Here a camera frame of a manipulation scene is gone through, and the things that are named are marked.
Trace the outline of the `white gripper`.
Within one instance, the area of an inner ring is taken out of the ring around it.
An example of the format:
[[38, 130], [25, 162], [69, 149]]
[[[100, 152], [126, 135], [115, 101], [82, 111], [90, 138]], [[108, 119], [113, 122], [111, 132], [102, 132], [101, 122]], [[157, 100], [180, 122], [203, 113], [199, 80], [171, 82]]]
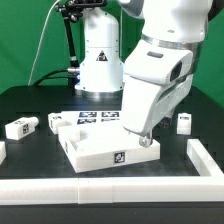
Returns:
[[192, 80], [193, 76], [189, 75], [183, 82], [162, 86], [133, 77], [126, 79], [121, 123], [126, 130], [140, 136], [142, 147], [152, 144], [152, 129], [188, 95]]

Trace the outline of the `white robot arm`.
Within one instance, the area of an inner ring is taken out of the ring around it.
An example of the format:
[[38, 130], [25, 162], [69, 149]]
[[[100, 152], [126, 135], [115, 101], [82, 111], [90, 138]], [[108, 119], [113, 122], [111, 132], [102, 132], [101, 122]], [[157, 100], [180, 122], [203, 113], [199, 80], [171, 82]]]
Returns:
[[142, 19], [141, 38], [127, 59], [118, 56], [118, 23], [97, 6], [84, 8], [85, 59], [80, 87], [98, 96], [121, 90], [122, 126], [152, 144], [152, 130], [192, 85], [208, 22], [224, 0], [118, 0], [130, 16]]

